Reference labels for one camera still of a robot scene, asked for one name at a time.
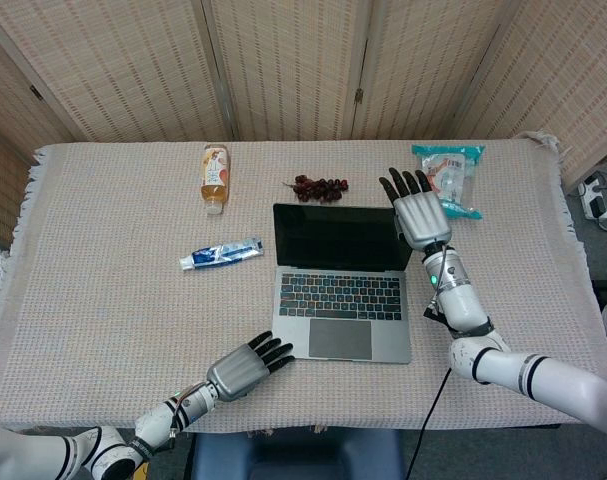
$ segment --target black screen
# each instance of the black screen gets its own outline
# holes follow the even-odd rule
[[[274,204],[279,265],[334,270],[405,270],[392,208]]]

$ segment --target laptop keyboard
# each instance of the laptop keyboard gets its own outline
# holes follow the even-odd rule
[[[401,320],[397,278],[284,273],[279,314],[360,320]]]

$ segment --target silver laptop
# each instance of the silver laptop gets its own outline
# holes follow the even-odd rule
[[[297,358],[409,363],[394,210],[275,204],[274,228],[274,336]]]

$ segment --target electrical outlet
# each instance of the electrical outlet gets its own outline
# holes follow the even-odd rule
[[[602,187],[603,185],[601,185],[599,177],[596,175],[590,175],[579,185],[583,212],[588,220],[607,218],[607,208],[601,192]]]

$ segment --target bottle cap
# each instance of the bottle cap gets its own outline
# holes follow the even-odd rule
[[[179,262],[181,262],[181,268],[183,270],[193,270],[194,269],[194,260],[192,259],[192,255],[190,255],[189,257],[184,257],[179,259]]]
[[[214,200],[210,200],[205,206],[205,211],[208,215],[220,215],[223,211],[223,204],[220,202],[215,202]]]

